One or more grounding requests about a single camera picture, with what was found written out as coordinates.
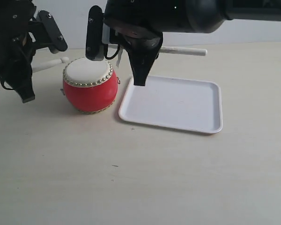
white table surface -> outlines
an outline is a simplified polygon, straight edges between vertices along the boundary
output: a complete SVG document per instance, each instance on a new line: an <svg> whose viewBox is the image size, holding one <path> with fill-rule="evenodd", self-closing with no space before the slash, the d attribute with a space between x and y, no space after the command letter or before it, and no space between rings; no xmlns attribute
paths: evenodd
<svg viewBox="0 0 281 225"><path fill-rule="evenodd" d="M34 74L31 103L0 87L0 225L281 225L281 43L203 47L205 58L161 55L151 74L218 83L214 136L121 122L126 55L100 114L67 102L63 65Z"/></svg>

